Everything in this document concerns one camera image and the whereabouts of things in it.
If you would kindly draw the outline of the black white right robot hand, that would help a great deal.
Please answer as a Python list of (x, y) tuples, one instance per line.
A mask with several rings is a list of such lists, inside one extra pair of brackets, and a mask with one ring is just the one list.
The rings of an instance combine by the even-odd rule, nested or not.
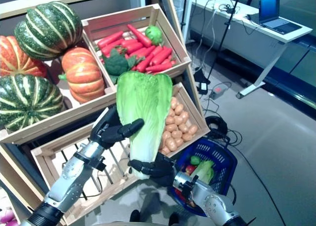
[(158, 152), (154, 162), (141, 162), (130, 160), (127, 164), (134, 172), (138, 171), (149, 177), (153, 182), (161, 187), (173, 186), (174, 178), (178, 172), (175, 163), (164, 154)]

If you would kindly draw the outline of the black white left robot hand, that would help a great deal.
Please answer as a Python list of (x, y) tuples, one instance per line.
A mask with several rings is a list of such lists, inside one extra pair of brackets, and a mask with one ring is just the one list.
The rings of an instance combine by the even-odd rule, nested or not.
[(113, 105), (106, 108), (93, 123), (90, 140), (107, 150), (114, 143), (136, 134), (143, 126), (144, 120), (142, 118), (121, 124), (117, 106)]

